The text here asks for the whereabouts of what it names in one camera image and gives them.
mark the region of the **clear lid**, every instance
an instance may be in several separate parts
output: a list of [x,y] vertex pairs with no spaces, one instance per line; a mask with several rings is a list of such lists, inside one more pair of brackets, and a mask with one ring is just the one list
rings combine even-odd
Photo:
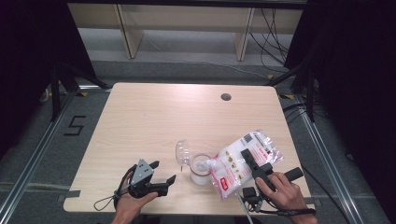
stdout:
[[176,144],[176,160],[179,165],[190,165],[190,149],[186,139],[180,140]]

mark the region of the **floor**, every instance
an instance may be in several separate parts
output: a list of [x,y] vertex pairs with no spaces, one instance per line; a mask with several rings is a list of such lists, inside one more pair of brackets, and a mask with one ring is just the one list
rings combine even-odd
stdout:
[[[80,29],[80,33],[97,75],[108,82],[135,78],[128,77],[130,66],[136,69],[143,67],[142,70],[145,71],[144,68],[147,70],[150,66],[158,66],[161,69],[161,66],[169,67],[177,64],[179,69],[186,69],[186,73],[191,71],[192,65],[198,72],[206,71],[203,70],[206,68],[213,69],[213,71],[226,68],[230,69],[230,74],[238,73],[240,76],[246,76],[247,79],[257,78],[262,83],[268,80],[268,75],[278,76],[287,71],[281,63],[268,54],[262,55],[261,49],[252,38],[247,42],[245,60],[238,62],[234,53],[232,34],[146,31],[136,57],[128,60],[120,31]],[[263,42],[261,34],[255,34],[255,37]],[[278,41],[286,48],[291,39],[292,35],[278,36]],[[282,61],[278,49],[268,47],[268,50]],[[275,71],[266,69],[266,73],[261,73],[262,64]],[[249,84],[255,80],[240,83]],[[280,99],[284,108],[304,100],[304,96],[288,98],[291,82],[292,78],[276,87],[281,98],[285,97]],[[77,165],[71,164],[79,164],[78,162],[83,157],[84,148],[91,137],[90,133],[100,117],[100,108],[103,108],[108,96],[106,91],[90,90],[88,86],[90,83],[84,80],[80,80],[80,83],[88,88],[89,96],[69,97],[67,94],[63,96],[63,102],[68,104],[69,112],[64,113],[64,119],[59,121],[60,127],[53,129],[53,135],[48,133],[51,125],[48,119],[51,105],[50,101],[47,101],[35,112],[19,144],[1,160],[1,200],[9,196],[13,184],[21,179],[22,173],[26,173],[24,169],[26,164],[32,162],[32,155],[36,155],[37,162],[35,168],[28,171],[31,176],[25,179],[29,183],[27,187],[21,189],[24,194],[18,199],[20,200],[18,205],[9,209],[12,216],[3,220],[4,223],[92,223],[95,221],[106,223],[111,220],[112,214],[69,214],[62,209],[64,195],[78,168]],[[70,139],[64,141],[62,130],[67,130],[69,120],[76,114],[88,115],[87,119],[91,118],[86,120],[84,125],[84,130],[88,134],[82,135],[76,141],[70,141]],[[315,199],[319,222],[389,223],[375,196],[365,183],[359,168],[345,156],[347,150],[332,126],[331,120],[327,118],[319,98],[316,99],[315,104],[316,122],[314,124],[309,121],[302,107],[286,111],[285,118],[301,163],[307,169],[305,176]],[[40,141],[41,137],[46,134],[50,136],[50,140]],[[35,154],[39,147],[47,148],[42,152],[43,155]],[[63,150],[65,147],[73,148],[72,153]],[[329,195],[335,199],[336,203],[324,192],[316,180],[329,191]],[[336,204],[341,207],[345,217],[337,210]],[[281,217],[266,217],[262,219],[262,223],[289,222]]]

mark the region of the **person's right hand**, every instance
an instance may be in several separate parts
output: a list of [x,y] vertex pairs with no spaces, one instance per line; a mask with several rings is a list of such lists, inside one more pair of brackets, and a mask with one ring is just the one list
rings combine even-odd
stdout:
[[[256,178],[256,184],[269,199],[274,203],[278,209],[296,210],[307,209],[305,199],[300,191],[300,187],[296,184],[290,183],[284,174],[274,172],[269,175],[271,183],[276,187],[273,192],[267,184],[259,177]],[[298,215],[289,217],[294,223],[318,223],[314,215]]]

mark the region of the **table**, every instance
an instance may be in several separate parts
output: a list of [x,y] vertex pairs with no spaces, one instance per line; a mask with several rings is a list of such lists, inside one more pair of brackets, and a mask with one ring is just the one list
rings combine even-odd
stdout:
[[[222,100],[224,93],[231,100]],[[192,154],[215,156],[257,129],[263,129],[285,157],[274,165],[275,171],[287,172],[300,166],[272,87],[117,83],[70,189],[80,190],[80,195],[67,198],[64,209],[94,212],[93,204],[112,195],[127,169],[143,158],[148,163],[160,161],[151,183],[177,175],[168,195],[147,204],[143,214],[244,215],[236,197],[222,201],[212,185],[195,185],[190,169],[180,171],[175,147],[177,141],[187,139]],[[309,198],[304,177],[295,183]],[[272,210],[269,205],[263,209]],[[115,209],[110,204],[103,211]]]

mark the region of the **person's left hand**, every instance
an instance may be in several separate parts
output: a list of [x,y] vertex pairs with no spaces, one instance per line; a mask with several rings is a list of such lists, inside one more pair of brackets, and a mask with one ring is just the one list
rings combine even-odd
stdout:
[[[133,172],[129,173],[127,178],[123,183],[123,186],[128,185],[128,179],[132,177]],[[144,196],[143,198],[136,199],[127,193],[127,189],[121,192],[121,196],[117,203],[116,215],[112,223],[123,224],[131,223],[139,214],[142,207],[154,200],[158,196],[157,192],[151,192],[150,194]]]

